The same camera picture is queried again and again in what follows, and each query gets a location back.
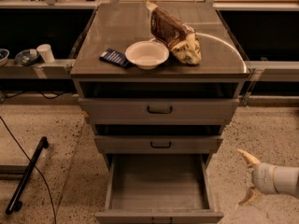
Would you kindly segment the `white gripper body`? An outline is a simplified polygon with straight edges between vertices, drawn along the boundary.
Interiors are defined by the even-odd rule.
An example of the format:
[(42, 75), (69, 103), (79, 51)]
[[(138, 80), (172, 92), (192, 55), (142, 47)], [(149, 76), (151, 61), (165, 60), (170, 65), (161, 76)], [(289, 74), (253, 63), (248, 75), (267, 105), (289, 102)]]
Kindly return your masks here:
[(252, 183), (262, 194), (276, 194), (274, 184), (275, 166), (269, 163), (259, 163), (253, 167)]

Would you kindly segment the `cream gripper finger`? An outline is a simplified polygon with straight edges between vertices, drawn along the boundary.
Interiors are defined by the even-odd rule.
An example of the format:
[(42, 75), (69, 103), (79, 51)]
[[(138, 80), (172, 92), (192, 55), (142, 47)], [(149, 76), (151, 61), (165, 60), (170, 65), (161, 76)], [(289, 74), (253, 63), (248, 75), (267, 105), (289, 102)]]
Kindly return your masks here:
[(255, 200), (262, 197), (262, 193), (255, 187), (249, 187), (246, 191), (245, 197), (238, 203), (239, 205), (249, 205)]
[(254, 157), (253, 155), (251, 155), (250, 153), (248, 153), (247, 151), (245, 151), (243, 149), (238, 149), (237, 152), (241, 155), (245, 164), (249, 168), (252, 168), (254, 165), (261, 163), (256, 157)]

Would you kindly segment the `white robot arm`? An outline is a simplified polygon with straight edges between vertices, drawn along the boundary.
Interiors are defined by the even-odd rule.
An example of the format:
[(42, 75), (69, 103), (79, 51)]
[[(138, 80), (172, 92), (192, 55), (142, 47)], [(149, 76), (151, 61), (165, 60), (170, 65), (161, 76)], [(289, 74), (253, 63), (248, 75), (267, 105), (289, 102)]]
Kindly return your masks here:
[(299, 198), (299, 168), (277, 166), (261, 162), (256, 157), (243, 149), (237, 152), (245, 164), (252, 169), (252, 187), (246, 191), (240, 205), (249, 205), (263, 195), (285, 194)]

